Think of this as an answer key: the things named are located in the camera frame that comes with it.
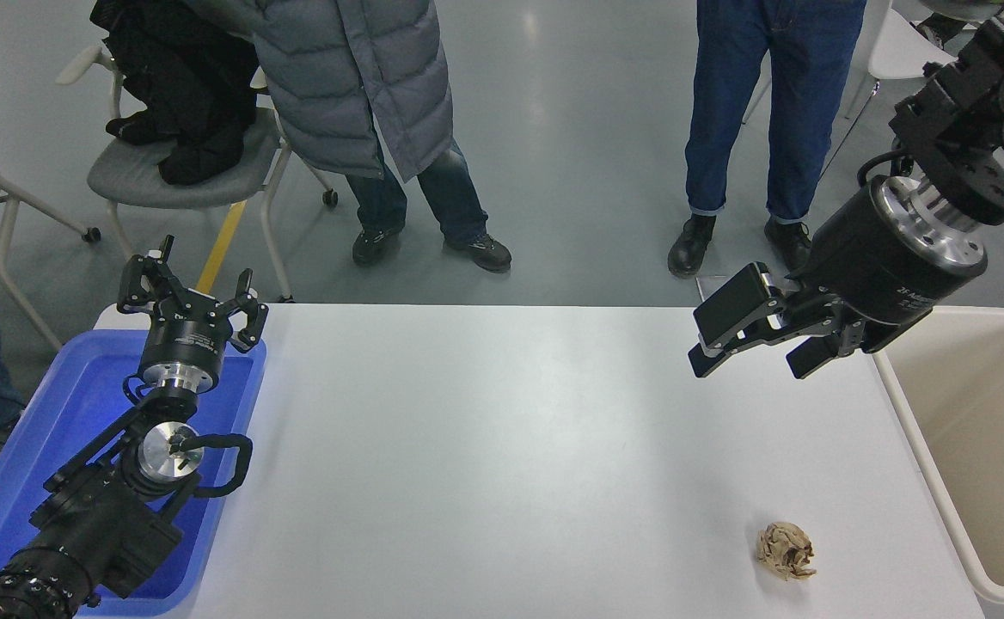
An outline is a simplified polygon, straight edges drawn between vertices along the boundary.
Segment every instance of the sneaker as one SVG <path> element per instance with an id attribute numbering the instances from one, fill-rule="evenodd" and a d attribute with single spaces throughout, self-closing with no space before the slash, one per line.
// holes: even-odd
<path id="1" fill-rule="evenodd" d="M 380 262 L 388 251 L 389 244 L 392 244 L 392 240 L 403 231 L 404 224 L 388 231 L 361 231 L 353 242 L 353 262 L 359 267 L 369 267 Z"/>
<path id="2" fill-rule="evenodd" d="M 483 232 L 478 239 L 470 244 L 460 244 L 452 242 L 450 239 L 445 239 L 445 244 L 453 250 L 466 252 L 476 266 L 490 271 L 492 274 L 504 274 L 510 270 L 510 262 L 513 260 L 510 251 L 506 249 L 504 244 L 500 244 L 486 232 Z"/>
<path id="3" fill-rule="evenodd" d="M 694 215 L 687 220 L 679 240 L 674 242 L 671 254 L 667 256 L 667 267 L 675 278 L 691 278 L 702 269 L 714 227 L 715 217 Z"/>
<path id="4" fill-rule="evenodd" d="M 766 239 L 777 250 L 790 274 L 808 263 L 811 254 L 811 239 L 805 224 L 778 224 L 770 217 L 765 227 Z"/>

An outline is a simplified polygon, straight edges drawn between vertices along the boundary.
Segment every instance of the white plastic bin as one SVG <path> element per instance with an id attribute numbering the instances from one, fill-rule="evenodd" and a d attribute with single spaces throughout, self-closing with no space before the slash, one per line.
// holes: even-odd
<path id="1" fill-rule="evenodd" d="M 973 588 L 1004 604 L 1004 309 L 939 307 L 875 363 Z"/>

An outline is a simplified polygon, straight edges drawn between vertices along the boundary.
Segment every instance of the puffer jacket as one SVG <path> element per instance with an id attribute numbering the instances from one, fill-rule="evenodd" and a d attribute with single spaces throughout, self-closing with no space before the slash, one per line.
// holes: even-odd
<path id="1" fill-rule="evenodd" d="M 452 141 L 448 65 L 432 0 L 235 0 L 295 152 L 382 177 L 380 122 L 409 181 Z"/>

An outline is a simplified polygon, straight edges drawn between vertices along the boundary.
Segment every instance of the robotic arm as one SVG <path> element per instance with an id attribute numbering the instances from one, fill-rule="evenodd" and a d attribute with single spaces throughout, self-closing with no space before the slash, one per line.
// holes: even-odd
<path id="1" fill-rule="evenodd" d="M 47 479 L 51 496 L 29 522 L 39 529 L 30 544 L 0 569 L 0 619 L 69 619 L 83 604 L 96 606 L 104 585 L 128 597 L 148 580 L 183 532 L 173 518 L 191 498 L 223 497 L 242 485 L 252 445 L 245 435 L 197 435 L 185 422 L 197 395 L 215 388 L 227 341 L 254 348 L 269 307 L 242 272 L 235 297 L 215 298 L 185 289 L 167 266 L 173 237 L 123 270 L 116 309 L 148 313 L 152 328 L 140 371 L 146 394 L 124 381 L 133 406 Z M 246 314 L 235 333 L 228 318 Z M 207 447 L 237 447 L 235 475 L 224 486 L 200 486 L 197 467 Z M 165 498 L 158 511 L 148 503 Z"/>
<path id="2" fill-rule="evenodd" d="M 1004 223 L 1004 19 L 992 17 L 890 122 L 900 148 L 864 165 L 862 188 L 812 240 L 805 266 L 781 282 L 764 263 L 735 274 L 695 310 L 698 377 L 734 353 L 812 336 L 789 352 L 796 377 L 856 349 L 875 352 L 981 275 L 978 229 Z M 923 179 L 875 177 L 887 161 Z"/>

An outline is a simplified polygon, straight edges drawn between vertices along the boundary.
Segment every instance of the gray floor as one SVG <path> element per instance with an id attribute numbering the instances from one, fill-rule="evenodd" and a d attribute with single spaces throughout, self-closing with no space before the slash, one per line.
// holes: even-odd
<path id="1" fill-rule="evenodd" d="M 340 178 L 339 208 L 321 207 L 320 187 L 292 162 L 275 203 L 295 298 L 304 303 L 683 306 L 694 282 L 667 271 L 667 250 L 688 216 L 682 151 L 691 115 L 695 5 L 679 0 L 437 0 L 451 63 L 456 136 L 491 215 L 490 232 L 514 254 L 510 274 L 487 274 L 443 250 L 415 185 L 398 251 L 371 269 L 354 267 L 352 195 Z M 53 78 L 102 32 L 92 0 L 0 3 L 0 168 L 55 208 L 99 226 L 86 246 L 45 217 L 22 211 L 11 271 L 66 339 L 93 325 L 114 301 L 121 267 L 102 203 L 85 174 L 108 140 L 108 75 L 96 67 L 70 87 Z M 812 229 L 856 189 L 854 172 L 888 149 L 891 105 L 918 89 L 891 82 L 872 101 L 821 181 Z M 746 262 L 776 264 L 762 236 L 767 161 L 764 106 L 745 126 L 731 164 L 726 215 L 702 274 L 733 274 Z M 848 121 L 839 117 L 835 134 Z M 278 295 L 257 208 L 224 263 L 214 292 L 254 268 L 259 293 Z M 194 285 L 223 209 L 121 211 L 138 247 L 177 235 L 172 267 Z M 1004 306 L 1004 227 L 985 234 L 992 266 L 949 303 Z M 31 394 L 51 350 L 0 292 L 4 355 Z M 991 610 L 989 616 L 1002 610 Z"/>

